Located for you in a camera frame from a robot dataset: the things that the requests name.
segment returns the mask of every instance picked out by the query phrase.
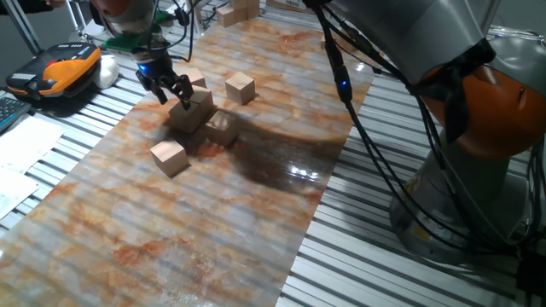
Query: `white paper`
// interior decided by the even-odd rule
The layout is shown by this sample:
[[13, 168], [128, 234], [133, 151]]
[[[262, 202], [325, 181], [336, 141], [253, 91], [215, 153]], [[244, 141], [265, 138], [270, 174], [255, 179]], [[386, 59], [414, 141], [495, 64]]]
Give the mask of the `white paper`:
[[0, 167], [20, 174], [26, 173], [48, 153], [63, 133], [58, 125], [25, 116], [12, 130], [0, 136]]
[[5, 217], [36, 190], [38, 185], [31, 178], [0, 168], [0, 218]]

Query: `black cable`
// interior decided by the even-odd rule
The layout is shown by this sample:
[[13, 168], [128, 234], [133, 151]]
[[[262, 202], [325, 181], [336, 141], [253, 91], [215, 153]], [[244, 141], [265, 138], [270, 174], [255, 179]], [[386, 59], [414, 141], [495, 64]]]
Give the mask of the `black cable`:
[[[333, 12], [331, 12], [328, 8], [325, 7], [326, 10], [328, 10], [330, 12], [330, 14], [332, 16], [334, 16]], [[402, 75], [402, 73], [400, 71], [398, 71], [395, 67], [393, 67], [390, 63], [388, 63], [385, 59], [383, 59], [379, 53], [372, 48], [369, 48], [368, 49], [368, 52], [366, 52], [366, 50], [363, 50], [361, 48], [361, 46], [359, 46], [358, 44], [356, 44], [355, 42], [353, 42], [351, 39], [349, 39], [344, 33], [342, 33], [341, 31], [339, 31], [337, 28], [335, 28], [331, 23], [329, 23], [329, 21], [327, 21], [326, 19], [324, 20], [321, 20], [321, 17], [320, 15], [318, 14], [318, 12], [316, 12], [317, 16], [319, 16], [319, 21], [321, 22], [321, 25], [322, 27], [325, 29], [325, 37], [328, 39], [332, 39], [331, 36], [330, 38], [328, 38], [328, 35], [327, 35], [327, 31], [326, 29], [330, 28], [332, 29], [334, 32], [336, 32], [338, 35], [340, 35], [342, 38], [344, 38], [345, 40], [347, 40], [349, 43], [351, 43], [353, 46], [355, 46], [357, 49], [360, 49], [364, 54], [366, 54], [367, 56], [369, 56], [372, 60], [378, 62], [380, 65], [382, 65], [383, 67], [385, 67], [387, 70], [390, 71], [390, 73], [392, 73], [392, 75], [394, 75], [395, 77], [398, 77], [400, 78], [405, 84], [406, 86], [409, 88], [410, 87], [410, 84], [409, 82], [407, 81], [407, 79], [405, 79], [404, 75]], [[417, 101], [419, 102], [420, 104], [420, 109], [421, 109], [421, 114], [423, 115], [423, 118], [424, 118], [424, 121], [425, 121], [425, 126], [426, 126], [426, 129], [427, 129], [427, 137], [429, 139], [429, 142], [431, 143], [431, 147], [433, 149], [433, 152], [435, 153], [436, 152], [436, 147], [435, 147], [435, 144], [433, 143], [432, 141], [432, 138], [431, 138], [431, 134], [436, 134], [436, 139], [437, 139], [437, 144], [440, 145], [441, 143], [439, 142], [439, 136], [438, 136], [438, 132], [436, 131], [436, 128], [433, 124], [433, 121], [432, 121], [432, 118], [430, 117], [430, 113], [428, 113], [428, 111], [426, 110], [426, 107], [424, 106], [424, 103], [422, 102], [422, 100], [419, 98], [419, 97], [416, 97], [417, 98]], [[363, 127], [362, 125], [359, 123], [358, 121], [358, 118], [353, 118], [353, 119], [356, 119], [357, 121], [355, 122], [355, 125], [357, 126], [360, 126], [360, 129], [359, 129], [359, 133], [361, 133], [361, 137], [363, 139], [363, 141], [366, 139], [363, 135], [363, 132], [365, 133], [365, 130], [363, 130]], [[375, 150], [377, 151], [377, 153], [380, 155], [380, 152], [377, 148], [375, 148]], [[396, 175], [396, 173], [392, 170], [392, 168], [390, 167], [390, 165], [388, 164], [388, 162], [385, 160], [385, 159], [381, 159], [383, 164], [386, 166], [386, 168], [389, 170], [389, 172], [391, 172], [392, 176], [395, 178], [395, 180], [397, 181], [398, 185], [400, 186], [400, 188], [404, 191], [404, 193], [406, 194], [406, 197], [408, 197], [411, 202], [413, 203], [414, 206], [416, 206], [425, 216], [427, 216], [428, 218], [430, 218], [431, 220], [433, 220], [436, 224], [442, 226], [442, 227], [445, 227], [446, 229], [448, 229], [450, 232], [452, 232], [453, 234], [455, 235], [458, 235], [464, 239], [466, 239], [469, 243], [472, 243], [472, 244], [475, 244], [477, 246], [480, 246], [480, 245], [489, 245], [485, 248], [487, 249], [491, 249], [495, 252], [493, 253], [505, 253], [505, 252], [511, 252], [511, 250], [509, 251], [508, 249], [504, 249], [504, 250], [499, 250], [497, 249], [496, 247], [494, 247], [493, 245], [489, 244], [488, 242], [486, 241], [482, 241], [482, 242], [478, 242], [476, 241], [474, 238], [471, 238], [471, 237], [468, 237], [466, 235], [463, 235], [457, 231], [455, 231], [454, 229], [452, 229], [450, 226], [442, 223], [441, 221], [439, 221], [436, 217], [432, 216], [430, 213], [426, 212], [421, 206], [419, 206], [415, 200], [413, 200], [413, 198], [411, 197], [411, 195], [407, 192], [407, 190], [404, 188], [404, 185], [401, 183], [401, 181], [399, 180], [398, 176]], [[437, 156], [437, 160], [439, 161], [439, 164], [441, 166], [441, 159], [439, 158], [439, 156]], [[386, 177], [385, 173], [380, 170], [380, 173], [384, 176], [384, 180], [387, 182], [387, 185], [389, 185], [389, 188], [391, 188], [392, 192], [397, 196], [397, 199], [398, 201], [401, 202], [401, 204], [403, 204], [403, 206], [406, 208], [406, 210], [408, 212], [410, 212], [410, 214], [412, 216], [415, 217], [415, 214], [413, 214], [413, 212], [405, 205], [405, 203], [401, 200], [401, 198], [399, 198], [399, 195], [398, 193], [396, 192], [396, 190], [394, 189], [394, 187], [391, 185], [388, 177]], [[423, 229], [425, 229], [432, 237], [435, 237], [435, 239], [439, 240], [439, 241], [443, 241], [443, 243], [446, 243], [445, 240], [441, 239], [441, 238], [438, 238], [434, 233], [432, 233], [429, 229], [427, 229], [426, 227], [423, 227]], [[446, 244], [452, 248], [457, 248], [456, 246], [453, 246], [452, 244]], [[463, 250], [464, 252], [470, 252], [468, 250], [464, 250], [464, 249], [461, 249], [460, 247], [457, 248], [459, 250]]]
[[214, 16], [216, 16], [216, 10], [217, 9], [220, 9], [220, 8], [223, 8], [224, 6], [228, 5], [229, 2], [225, 2], [225, 3], [222, 3], [214, 8], [212, 8], [212, 14], [210, 16], [207, 16], [203, 22], [210, 22], [212, 20], [212, 18], [214, 18]]
[[189, 63], [191, 61], [191, 55], [193, 54], [194, 52], [194, 31], [195, 31], [195, 12], [194, 12], [194, 7], [195, 5], [197, 5], [198, 3], [200, 2], [200, 0], [197, 0], [195, 1], [195, 3], [192, 3], [191, 5], [191, 29], [190, 29], [190, 33], [189, 33], [189, 55], [188, 55], [188, 59], [182, 57], [182, 60]]
[[[330, 8], [324, 6], [324, 9], [326, 9], [333, 16], [333, 18], [336, 19], [340, 23], [341, 27], [347, 33], [351, 34], [353, 36], [353, 38], [355, 38], [359, 43], [362, 43], [365, 46], [365, 48], [363, 48], [362, 46], [359, 46], [358, 43], [353, 42], [352, 39], [347, 37], [344, 33], [339, 31], [331, 23], [329, 23], [329, 21], [326, 20], [325, 22], [328, 23], [328, 26], [330, 26], [332, 28], [332, 30], [334, 30], [338, 35], [340, 35], [347, 42], [351, 43], [357, 49], [362, 51], [365, 55], [370, 57], [372, 60], [377, 61], [380, 65], [385, 67], [387, 70], [391, 71], [391, 73], [393, 75], [395, 75], [395, 77], [399, 78], [405, 84], [406, 88], [409, 91], [411, 91], [410, 90], [411, 89], [410, 82], [405, 78], [405, 76], [398, 69], [396, 69], [396, 67], [392, 66], [388, 61], [386, 61], [385, 59], [383, 59], [382, 56], [380, 56], [379, 52], [374, 49], [372, 43], [370, 43], [367, 38], [364, 38], [362, 35], [360, 35], [360, 33], [357, 30], [355, 30], [352, 27], [348, 26], [343, 20], [341, 20], [337, 15], [335, 15], [334, 12]], [[423, 117], [423, 123], [425, 125], [425, 130], [426, 130], [426, 133], [427, 133], [427, 139], [428, 139], [429, 144], [431, 146], [434, 158], [438, 162], [440, 169], [442, 171], [445, 171], [446, 167], [445, 167], [443, 157], [441, 155], [441, 151], [437, 149], [437, 146], [438, 146], [438, 148], [441, 148], [442, 145], [441, 145], [441, 141], [439, 140], [439, 134], [438, 134], [438, 131], [436, 130], [436, 126], [435, 126], [435, 124], [434, 124], [434, 122], [432, 120], [432, 117], [431, 117], [430, 113], [428, 112], [428, 109], [425, 106], [425, 103], [423, 102], [423, 100], [418, 95], [415, 95], [413, 93], [412, 93], [412, 95], [416, 98], [416, 100], [418, 102], [418, 105], [419, 105], [419, 108], [420, 108], [420, 111], [421, 111], [421, 116]], [[484, 237], [484, 235], [482, 235], [481, 232], [479, 232], [473, 226], [473, 223], [471, 222], [470, 216], [468, 215], [468, 213], [462, 207], [462, 203], [460, 201], [460, 198], [455, 193], [455, 191], [451, 188], [451, 186], [450, 186], [450, 184], [448, 182], [447, 176], [444, 176], [444, 177], [445, 177], [445, 181], [447, 183], [447, 187], [448, 187], [448, 190], [450, 192], [450, 195], [451, 195], [451, 197], [452, 197], [452, 199], [454, 201], [454, 205], [455, 205], [457, 211], [459, 212], [461, 218], [463, 218], [464, 223], [468, 226], [468, 228], [471, 231], [472, 235], [474, 235], [477, 240], [481, 241], [480, 242], [481, 244], [487, 245], [490, 248], [492, 248], [492, 247], [495, 248]]]
[[152, 30], [154, 29], [154, 24], [155, 24], [155, 13], [157, 12], [159, 5], [160, 5], [160, 0], [155, 0], [154, 12], [152, 13], [152, 22], [150, 24], [150, 30], [148, 34], [148, 52], [150, 52], [150, 50], [152, 49]]

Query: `calculator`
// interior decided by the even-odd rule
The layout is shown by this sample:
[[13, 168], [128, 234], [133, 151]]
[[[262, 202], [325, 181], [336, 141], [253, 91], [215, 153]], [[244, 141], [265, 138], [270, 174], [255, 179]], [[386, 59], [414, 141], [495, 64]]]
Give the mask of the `calculator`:
[[0, 98], [0, 133], [8, 129], [31, 108], [31, 104], [16, 99]]

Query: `table surface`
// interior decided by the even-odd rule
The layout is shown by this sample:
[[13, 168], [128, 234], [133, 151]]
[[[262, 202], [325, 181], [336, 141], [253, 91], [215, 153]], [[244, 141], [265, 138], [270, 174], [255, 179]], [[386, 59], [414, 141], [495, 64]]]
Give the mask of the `table surface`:
[[[176, 132], [176, 100], [146, 96], [3, 237], [0, 303], [274, 305], [352, 126], [320, 38], [264, 20], [207, 31], [191, 66], [238, 140]], [[368, 80], [347, 66], [360, 107]], [[224, 88], [238, 71], [258, 94], [243, 107]], [[192, 165], [174, 179], [149, 153], [165, 139]]]

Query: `wooden block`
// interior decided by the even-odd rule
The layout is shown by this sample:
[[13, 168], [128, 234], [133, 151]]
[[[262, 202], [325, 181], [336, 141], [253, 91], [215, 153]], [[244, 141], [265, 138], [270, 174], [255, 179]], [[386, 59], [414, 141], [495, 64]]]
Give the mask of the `wooden block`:
[[212, 91], [197, 85], [193, 85], [194, 94], [189, 98], [189, 100], [200, 106], [200, 111], [203, 118], [212, 110], [214, 107], [214, 101], [212, 100]]
[[168, 176], [174, 177], [189, 166], [184, 148], [174, 141], [163, 141], [150, 149], [155, 164]]
[[247, 19], [247, 8], [236, 9], [235, 10], [235, 22], [243, 22]]
[[188, 75], [189, 82], [191, 82], [192, 85], [197, 85], [202, 88], [206, 88], [205, 77], [203, 77], [199, 69], [191, 68], [185, 71], [184, 74]]
[[259, 0], [248, 0], [247, 18], [251, 20], [252, 18], [259, 17], [259, 14]]
[[230, 145], [239, 134], [237, 117], [222, 110], [218, 110], [205, 127], [208, 139], [224, 147]]
[[242, 72], [236, 73], [225, 82], [228, 98], [244, 106], [256, 96], [254, 79]]
[[190, 102], [188, 110], [185, 110], [179, 102], [169, 110], [169, 115], [171, 115], [172, 128], [186, 133], [193, 133], [205, 117], [200, 104], [195, 102]]
[[230, 6], [224, 6], [216, 10], [218, 24], [223, 27], [233, 26], [235, 22], [235, 10]]
[[247, 8], [247, 0], [229, 0], [229, 5], [237, 10], [237, 9], [246, 9]]

